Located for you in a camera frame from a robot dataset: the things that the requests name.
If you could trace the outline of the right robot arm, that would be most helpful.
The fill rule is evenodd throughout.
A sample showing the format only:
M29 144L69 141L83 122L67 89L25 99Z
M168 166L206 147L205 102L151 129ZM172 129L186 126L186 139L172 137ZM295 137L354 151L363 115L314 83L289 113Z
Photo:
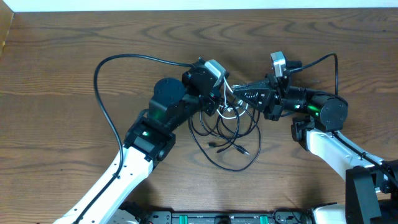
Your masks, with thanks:
M325 161L345 182L345 204L310 209L302 223L397 223L397 161L371 154L343 135L348 102L337 94L299 88L268 74L265 79L232 86L233 95L277 121L293 118L292 138Z

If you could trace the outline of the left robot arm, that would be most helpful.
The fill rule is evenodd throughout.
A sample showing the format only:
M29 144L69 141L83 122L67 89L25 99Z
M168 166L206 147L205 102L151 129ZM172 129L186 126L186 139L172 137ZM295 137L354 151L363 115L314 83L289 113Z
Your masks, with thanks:
M56 223L107 223L173 148L174 130L195 113L213 115L228 72L216 61L195 64L181 79L163 78L149 107L119 141L119 152L83 198Z

